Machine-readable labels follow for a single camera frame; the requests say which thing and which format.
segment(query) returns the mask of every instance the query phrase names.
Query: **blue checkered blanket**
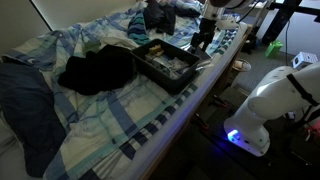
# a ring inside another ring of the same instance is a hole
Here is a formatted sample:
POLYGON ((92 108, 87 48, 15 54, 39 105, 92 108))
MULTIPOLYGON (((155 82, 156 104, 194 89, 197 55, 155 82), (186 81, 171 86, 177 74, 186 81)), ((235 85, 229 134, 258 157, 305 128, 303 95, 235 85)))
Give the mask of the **blue checkered blanket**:
MULTIPOLYGON (((52 31, 4 54, 43 72, 54 93, 55 111, 68 133, 47 168, 45 179, 115 177, 197 89, 191 83, 182 93, 172 96, 142 74, 121 89, 94 96, 82 96, 58 85, 70 56, 84 57, 89 50, 99 50, 101 39, 126 37, 129 22, 144 7, 144 3, 138 2, 126 12, 52 31)), ((198 25, 197 18, 179 17, 174 35, 162 39, 178 47, 187 45, 198 25)), ((225 34, 228 33, 221 32, 210 44, 209 54, 217 52, 218 47, 223 49, 225 34)), ((159 38, 152 31, 148 36, 159 38)))

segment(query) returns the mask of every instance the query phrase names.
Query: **cable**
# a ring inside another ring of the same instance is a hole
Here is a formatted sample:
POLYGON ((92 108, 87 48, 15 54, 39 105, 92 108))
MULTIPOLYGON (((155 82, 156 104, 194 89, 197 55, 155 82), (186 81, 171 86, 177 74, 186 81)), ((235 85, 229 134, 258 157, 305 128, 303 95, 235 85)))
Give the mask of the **cable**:
POLYGON ((237 21, 237 23, 240 23, 244 18, 246 18, 250 13, 251 11, 256 7, 256 5, 258 4, 259 1, 257 1, 253 6, 252 8, 239 20, 237 21))
POLYGON ((290 26, 290 19, 288 19, 288 25, 287 25, 287 29, 286 29, 286 66, 288 66, 288 29, 290 26))
POLYGON ((312 105, 310 105, 310 106, 308 107, 306 113, 301 117, 301 119, 300 119, 298 122, 290 125, 289 127, 286 127, 286 126, 285 126, 285 128, 287 128, 288 130, 291 130, 291 131, 295 131, 295 130, 297 130, 298 128, 300 128, 300 127, 302 127, 303 125, 305 125, 306 123, 308 123, 308 121, 306 121, 306 117, 307 117, 308 114, 310 113, 312 107, 313 107, 312 105))

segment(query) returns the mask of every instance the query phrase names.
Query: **blue light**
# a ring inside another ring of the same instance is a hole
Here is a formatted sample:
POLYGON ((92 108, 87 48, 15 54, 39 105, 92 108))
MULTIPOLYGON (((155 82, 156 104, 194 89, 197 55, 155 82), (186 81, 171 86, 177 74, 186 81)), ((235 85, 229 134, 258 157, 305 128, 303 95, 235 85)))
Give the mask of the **blue light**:
POLYGON ((238 133, 238 130, 233 130, 231 132, 228 133, 228 138, 230 139, 231 137, 233 137, 234 135, 236 135, 238 133))

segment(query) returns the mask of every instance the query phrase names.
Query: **white robot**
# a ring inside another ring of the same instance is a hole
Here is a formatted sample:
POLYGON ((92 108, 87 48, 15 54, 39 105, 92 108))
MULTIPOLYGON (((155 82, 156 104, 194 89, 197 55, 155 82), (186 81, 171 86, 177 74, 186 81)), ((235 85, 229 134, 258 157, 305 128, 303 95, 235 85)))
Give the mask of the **white robot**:
MULTIPOLYGON (((204 43, 202 51, 205 51, 214 37, 216 27, 234 28, 235 22, 221 20, 224 8, 243 8, 252 1, 207 0, 199 27, 200 32, 195 33, 191 41, 191 52, 195 53, 201 43, 204 43)), ((300 71, 284 66, 269 72, 236 113, 224 122, 224 130, 230 142, 255 156, 264 155, 270 146, 270 139, 263 124, 287 112, 311 104, 318 105, 320 102, 320 90, 317 89, 320 84, 319 77, 320 62, 300 71)))
POLYGON ((300 71, 288 66, 270 71, 236 113, 224 122, 228 139, 255 156, 264 155, 270 146, 270 140, 263 124, 287 112, 318 105, 319 76, 320 62, 300 71))

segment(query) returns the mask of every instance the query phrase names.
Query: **wall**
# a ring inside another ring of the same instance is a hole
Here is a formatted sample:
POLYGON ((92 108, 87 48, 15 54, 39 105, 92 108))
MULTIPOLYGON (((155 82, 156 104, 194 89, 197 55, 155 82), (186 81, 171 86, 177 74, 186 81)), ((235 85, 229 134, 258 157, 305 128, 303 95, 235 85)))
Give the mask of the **wall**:
MULTIPOLYGON (((320 0, 303 0, 300 6, 312 7, 320 9, 320 0)), ((262 38, 270 26, 273 18, 278 10, 269 11, 264 22, 257 32, 257 37, 262 38)), ((290 26, 288 30, 288 53, 292 55, 298 54, 300 51, 316 54, 320 59, 320 23, 314 22, 315 16, 294 13, 290 19, 290 26)), ((280 51, 285 52, 285 32, 287 25, 282 29, 278 38, 283 42, 284 46, 280 51)))
POLYGON ((33 0, 50 27, 67 28, 78 22, 88 22, 115 10, 127 10, 135 0, 33 0))
POLYGON ((0 54, 49 32, 27 0, 0 0, 0 54))

